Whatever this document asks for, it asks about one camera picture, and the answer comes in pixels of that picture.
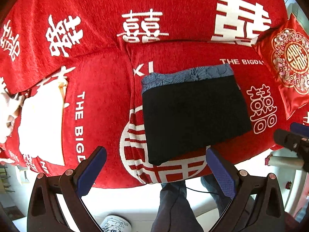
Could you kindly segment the black pants with patterned lining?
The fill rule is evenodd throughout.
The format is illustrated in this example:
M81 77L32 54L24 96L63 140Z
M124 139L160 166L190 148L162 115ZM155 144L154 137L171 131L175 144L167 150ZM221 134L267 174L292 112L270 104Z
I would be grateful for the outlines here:
M141 83L152 165L251 131L247 104L229 64L152 73Z

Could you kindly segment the red embroidered cushion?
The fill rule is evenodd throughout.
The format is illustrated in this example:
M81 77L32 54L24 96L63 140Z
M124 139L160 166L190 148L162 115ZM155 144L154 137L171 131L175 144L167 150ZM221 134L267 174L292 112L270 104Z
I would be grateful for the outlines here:
M286 118L308 103L308 34L294 14L258 37L253 48L272 73Z

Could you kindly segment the white cloth on sofa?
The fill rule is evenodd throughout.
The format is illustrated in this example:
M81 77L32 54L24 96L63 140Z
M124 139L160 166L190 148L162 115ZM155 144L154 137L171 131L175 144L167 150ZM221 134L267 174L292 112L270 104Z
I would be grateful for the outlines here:
M67 85L65 78L57 78L40 85L37 93L29 98L22 95L10 97L1 86L1 144L13 132L17 111L20 109L20 153L64 166L62 115Z

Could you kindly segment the white printed slipper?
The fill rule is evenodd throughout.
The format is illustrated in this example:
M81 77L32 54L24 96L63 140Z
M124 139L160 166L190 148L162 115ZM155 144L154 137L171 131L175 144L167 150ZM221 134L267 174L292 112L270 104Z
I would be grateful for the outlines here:
M100 227L104 232L131 232L131 224L124 218L116 215L108 215L101 222Z

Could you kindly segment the red sofa with white characters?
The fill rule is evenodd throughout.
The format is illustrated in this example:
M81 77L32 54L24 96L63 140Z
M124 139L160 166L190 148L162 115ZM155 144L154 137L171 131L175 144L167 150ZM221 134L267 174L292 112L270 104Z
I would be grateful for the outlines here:
M1 86L10 97L29 98L40 85L67 80L65 165L20 153L20 109L1 161L61 175L103 146L107 161L94 185L118 189L207 175L208 147L234 164L277 150L275 130L307 126L308 103L286 118L278 85L253 45L289 18L284 0L18 0L1 25ZM152 165L143 78L220 64L234 72L251 131Z

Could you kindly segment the person's grey trouser legs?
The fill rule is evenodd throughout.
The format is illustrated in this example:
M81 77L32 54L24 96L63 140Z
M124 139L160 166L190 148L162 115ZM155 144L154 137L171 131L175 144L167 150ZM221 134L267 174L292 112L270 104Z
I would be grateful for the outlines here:
M210 174L201 177L201 184L211 193L219 215L222 215L231 199L223 194L215 177ZM160 191L160 206L152 224L152 232L199 232L202 226L196 220L192 208L186 198L184 181L163 183Z

